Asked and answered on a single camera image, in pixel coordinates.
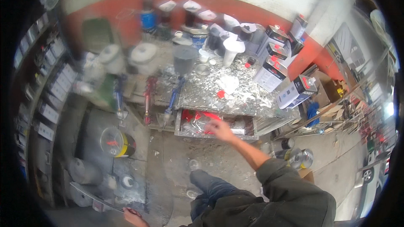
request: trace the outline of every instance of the hand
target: hand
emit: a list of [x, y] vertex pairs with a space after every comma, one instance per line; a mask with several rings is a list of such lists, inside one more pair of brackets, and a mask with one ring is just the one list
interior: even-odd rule
[[131, 208], [123, 208], [124, 210], [124, 218], [129, 223], [133, 224], [136, 227], [150, 227], [149, 224], [143, 220], [142, 215]]
[[227, 143], [232, 143], [237, 137], [230, 130], [229, 124], [225, 121], [212, 119], [205, 126], [205, 129], [215, 134], [216, 138]]

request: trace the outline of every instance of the workbench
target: workbench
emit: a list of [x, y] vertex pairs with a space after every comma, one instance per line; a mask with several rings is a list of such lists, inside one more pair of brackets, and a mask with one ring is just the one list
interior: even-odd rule
[[[176, 86], [178, 79], [173, 67], [173, 46], [171, 42], [152, 41], [152, 43], [159, 47], [154, 59], [154, 63], [158, 64], [157, 68], [159, 69], [156, 74], [158, 81], [154, 92], [154, 105], [167, 107], [172, 89]], [[277, 128], [295, 119], [300, 119], [300, 112], [297, 107], [281, 110], [275, 100], [277, 93], [279, 93], [277, 90], [285, 88], [290, 81], [285, 80], [275, 91], [272, 93], [267, 92], [252, 81], [260, 65], [256, 63], [250, 68], [246, 68], [245, 63], [248, 58], [249, 56], [239, 53], [229, 67], [224, 67], [223, 59], [213, 55], [210, 59], [215, 59], [216, 64], [209, 64], [211, 72], [207, 76], [202, 76], [195, 72], [195, 67], [201, 63], [197, 61], [192, 72], [185, 76], [186, 82], [174, 104], [174, 108], [176, 110], [191, 109], [252, 116], [258, 121], [257, 129], [261, 131], [266, 128], [265, 133], [269, 132], [268, 125], [270, 124], [272, 124], [272, 127], [277, 124], [275, 126]], [[235, 93], [230, 95], [229, 98], [220, 99], [217, 92], [221, 89], [216, 81], [223, 75], [237, 77], [240, 84]], [[124, 94], [126, 103], [144, 104], [143, 93], [146, 80], [147, 76], [141, 74], [132, 75], [128, 78], [127, 84], [132, 85], [131, 81], [136, 81], [136, 87], [131, 93]]]

